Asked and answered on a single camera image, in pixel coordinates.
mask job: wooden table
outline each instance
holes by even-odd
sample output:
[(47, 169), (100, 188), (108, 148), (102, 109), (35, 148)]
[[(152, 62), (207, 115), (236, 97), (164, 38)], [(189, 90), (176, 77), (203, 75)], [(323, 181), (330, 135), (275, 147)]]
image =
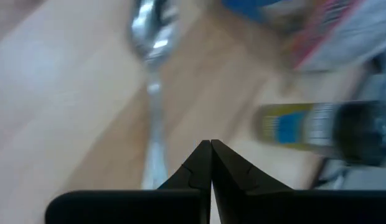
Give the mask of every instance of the wooden table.
[[(139, 188), (148, 109), (127, 42), (131, 2), (47, 0), (0, 33), (0, 223), (42, 223), (69, 190)], [(162, 68), (169, 174), (201, 140), (221, 139), (308, 187), (319, 157), (261, 144), (252, 114), (264, 103), (343, 99), (357, 70), (293, 76), (264, 27), (217, 2), (179, 6), (181, 42)], [(219, 222), (215, 206), (212, 215)]]

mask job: spoon handle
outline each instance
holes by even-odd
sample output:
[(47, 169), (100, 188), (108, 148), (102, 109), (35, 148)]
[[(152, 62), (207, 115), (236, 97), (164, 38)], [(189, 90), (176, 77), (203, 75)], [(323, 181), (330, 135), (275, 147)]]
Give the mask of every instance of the spoon handle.
[(150, 133), (142, 189), (156, 189), (167, 180), (161, 88), (161, 77), (157, 69), (151, 69), (147, 83)]

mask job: black object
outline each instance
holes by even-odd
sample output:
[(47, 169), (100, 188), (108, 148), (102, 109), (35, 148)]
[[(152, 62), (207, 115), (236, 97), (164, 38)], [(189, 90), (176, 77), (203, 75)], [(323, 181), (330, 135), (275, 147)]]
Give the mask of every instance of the black object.
[(218, 140), (202, 141), (157, 190), (79, 191), (57, 197), (46, 224), (208, 224), (214, 185), (221, 222), (386, 223), (386, 191), (293, 190)]
[(348, 164), (381, 166), (386, 161), (386, 143), (375, 122), (380, 107), (377, 101), (355, 101), (338, 109), (333, 139)]

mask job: bottle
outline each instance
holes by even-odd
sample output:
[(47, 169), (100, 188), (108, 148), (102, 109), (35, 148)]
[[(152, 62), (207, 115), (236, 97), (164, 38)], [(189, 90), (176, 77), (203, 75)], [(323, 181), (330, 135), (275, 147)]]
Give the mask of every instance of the bottle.
[(379, 101), (265, 105), (254, 128), (262, 141), (350, 164), (386, 161), (386, 105)]

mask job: wood grain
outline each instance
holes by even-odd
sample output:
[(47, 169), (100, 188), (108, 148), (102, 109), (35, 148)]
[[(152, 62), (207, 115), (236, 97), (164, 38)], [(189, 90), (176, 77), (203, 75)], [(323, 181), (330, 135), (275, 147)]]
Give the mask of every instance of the wood grain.
[[(178, 3), (182, 39), (161, 71), (169, 175), (201, 140), (221, 139), (305, 188), (317, 156), (258, 142), (252, 114), (265, 103), (337, 100), (356, 73), (294, 76), (266, 27), (217, 1)], [(0, 223), (42, 223), (69, 190), (139, 188), (148, 99), (127, 42), (130, 4), (47, 0), (0, 41)]]
[(0, 40), (43, 0), (0, 0)]

